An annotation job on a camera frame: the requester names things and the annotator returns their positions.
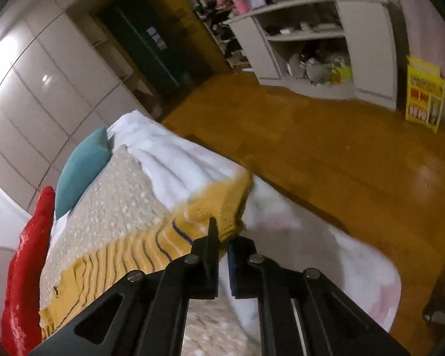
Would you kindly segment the yellow striped knit sweater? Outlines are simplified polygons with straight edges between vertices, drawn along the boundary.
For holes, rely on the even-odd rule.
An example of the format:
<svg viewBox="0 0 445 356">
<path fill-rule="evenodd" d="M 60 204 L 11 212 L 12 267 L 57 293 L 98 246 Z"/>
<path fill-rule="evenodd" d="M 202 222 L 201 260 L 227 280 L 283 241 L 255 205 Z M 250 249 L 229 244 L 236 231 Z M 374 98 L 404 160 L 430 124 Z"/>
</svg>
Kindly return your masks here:
<svg viewBox="0 0 445 356">
<path fill-rule="evenodd" d="M 245 228 L 242 216 L 252 188 L 252 174 L 247 171 L 214 182 L 164 221 L 80 256 L 62 272 L 51 303 L 39 312 L 42 339 L 60 330 L 127 273 L 159 272 L 188 255 L 194 241 L 208 235 L 210 219 L 215 219 L 224 254 L 227 242 Z"/>
</svg>

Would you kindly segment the white bed sheet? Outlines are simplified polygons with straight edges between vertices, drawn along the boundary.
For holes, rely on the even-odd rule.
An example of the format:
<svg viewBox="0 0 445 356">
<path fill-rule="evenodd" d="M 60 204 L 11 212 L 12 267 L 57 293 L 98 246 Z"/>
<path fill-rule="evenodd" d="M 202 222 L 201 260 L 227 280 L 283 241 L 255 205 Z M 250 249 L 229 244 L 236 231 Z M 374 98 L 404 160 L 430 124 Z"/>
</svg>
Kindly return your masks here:
<svg viewBox="0 0 445 356">
<path fill-rule="evenodd" d="M 251 173 L 137 111 L 123 115 L 106 129 L 112 155 L 126 147 L 149 176 L 154 196 L 169 212 L 213 182 L 233 179 L 244 171 Z M 253 188 L 242 216 L 245 228 L 238 236 L 251 239 L 258 253 L 282 268 L 296 272 L 318 269 L 389 333 L 401 290 L 394 265 L 254 174 L 252 178 Z M 51 247 L 64 232 L 72 210 L 57 220 Z M 257 300 L 237 299 L 231 294 L 230 241 L 224 254 L 219 241 L 217 297 L 189 302 L 179 355 L 263 355 Z"/>
</svg>

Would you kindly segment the beige dotted bed blanket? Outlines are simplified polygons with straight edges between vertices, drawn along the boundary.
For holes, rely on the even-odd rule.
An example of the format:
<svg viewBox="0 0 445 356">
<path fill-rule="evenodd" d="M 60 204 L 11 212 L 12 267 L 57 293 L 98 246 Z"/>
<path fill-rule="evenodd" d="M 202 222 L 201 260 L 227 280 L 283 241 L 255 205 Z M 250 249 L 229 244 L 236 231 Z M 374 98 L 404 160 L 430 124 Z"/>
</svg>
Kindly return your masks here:
<svg viewBox="0 0 445 356">
<path fill-rule="evenodd" d="M 137 159 L 126 147 L 118 148 L 70 212 L 64 232 L 49 249 L 40 279 L 40 310 L 51 303 L 62 272 L 80 256 L 132 232 L 145 231 L 174 212 L 154 196 L 150 178 Z"/>
</svg>

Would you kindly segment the red blanket roll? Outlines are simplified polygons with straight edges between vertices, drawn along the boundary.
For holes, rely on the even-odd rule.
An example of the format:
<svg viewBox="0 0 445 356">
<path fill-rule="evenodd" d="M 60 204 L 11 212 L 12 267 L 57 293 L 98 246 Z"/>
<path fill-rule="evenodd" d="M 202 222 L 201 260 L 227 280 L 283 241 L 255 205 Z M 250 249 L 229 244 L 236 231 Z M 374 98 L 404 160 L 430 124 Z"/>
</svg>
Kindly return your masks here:
<svg viewBox="0 0 445 356">
<path fill-rule="evenodd" d="M 42 342 L 40 277 L 54 224 L 54 202 L 54 188 L 43 188 L 9 264 L 1 318 L 1 344 L 9 355 L 28 355 Z"/>
</svg>

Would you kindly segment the teal pillow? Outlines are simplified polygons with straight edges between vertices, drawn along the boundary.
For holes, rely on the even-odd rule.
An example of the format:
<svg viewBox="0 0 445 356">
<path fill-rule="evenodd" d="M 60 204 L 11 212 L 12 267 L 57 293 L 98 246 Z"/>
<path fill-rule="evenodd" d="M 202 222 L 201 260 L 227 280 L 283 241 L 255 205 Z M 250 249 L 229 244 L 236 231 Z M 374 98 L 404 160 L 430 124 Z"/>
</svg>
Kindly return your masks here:
<svg viewBox="0 0 445 356">
<path fill-rule="evenodd" d="M 55 196 L 55 219 L 74 208 L 87 187 L 112 157 L 105 127 L 97 129 L 76 146 L 59 176 Z"/>
</svg>

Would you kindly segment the beige wardrobe with doors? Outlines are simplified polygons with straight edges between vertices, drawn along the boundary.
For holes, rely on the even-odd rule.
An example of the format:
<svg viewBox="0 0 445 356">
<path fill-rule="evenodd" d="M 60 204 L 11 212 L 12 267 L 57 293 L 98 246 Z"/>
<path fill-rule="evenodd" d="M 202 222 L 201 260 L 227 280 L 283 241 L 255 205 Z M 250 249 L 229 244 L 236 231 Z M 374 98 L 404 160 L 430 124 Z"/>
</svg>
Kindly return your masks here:
<svg viewBox="0 0 445 356">
<path fill-rule="evenodd" d="M 0 41 L 0 188 L 23 211 L 76 147 L 153 93 L 80 0 L 37 0 Z"/>
</svg>

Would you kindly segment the yellow printed bag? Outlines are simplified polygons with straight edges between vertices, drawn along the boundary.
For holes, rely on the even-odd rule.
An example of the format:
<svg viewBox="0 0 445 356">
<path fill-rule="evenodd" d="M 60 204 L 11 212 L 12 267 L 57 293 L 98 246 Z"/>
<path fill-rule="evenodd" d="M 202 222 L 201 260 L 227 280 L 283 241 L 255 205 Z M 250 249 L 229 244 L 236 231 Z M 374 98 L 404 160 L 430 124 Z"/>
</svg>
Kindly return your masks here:
<svg viewBox="0 0 445 356">
<path fill-rule="evenodd" d="M 405 120 L 437 132 L 445 102 L 445 78 L 436 64 L 407 56 Z"/>
</svg>

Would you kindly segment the white tv cabinet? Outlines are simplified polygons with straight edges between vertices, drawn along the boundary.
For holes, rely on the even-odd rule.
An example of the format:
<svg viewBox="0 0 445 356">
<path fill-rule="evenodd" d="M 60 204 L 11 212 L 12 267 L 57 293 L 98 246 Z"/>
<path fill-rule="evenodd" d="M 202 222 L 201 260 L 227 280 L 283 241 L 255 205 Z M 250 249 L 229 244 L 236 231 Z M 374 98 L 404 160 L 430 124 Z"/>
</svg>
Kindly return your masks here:
<svg viewBox="0 0 445 356">
<path fill-rule="evenodd" d="M 291 0 L 228 20 L 261 85 L 396 107 L 388 0 Z"/>
</svg>

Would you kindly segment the pink cup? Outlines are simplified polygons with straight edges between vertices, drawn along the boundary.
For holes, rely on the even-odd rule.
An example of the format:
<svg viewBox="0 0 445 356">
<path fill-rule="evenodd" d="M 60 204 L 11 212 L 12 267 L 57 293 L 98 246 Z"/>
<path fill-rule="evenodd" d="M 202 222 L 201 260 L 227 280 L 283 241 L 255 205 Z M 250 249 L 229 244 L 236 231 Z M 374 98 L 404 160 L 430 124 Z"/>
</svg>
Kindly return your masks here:
<svg viewBox="0 0 445 356">
<path fill-rule="evenodd" d="M 232 0 L 232 2 L 239 15 L 244 15 L 250 11 L 247 0 Z"/>
</svg>

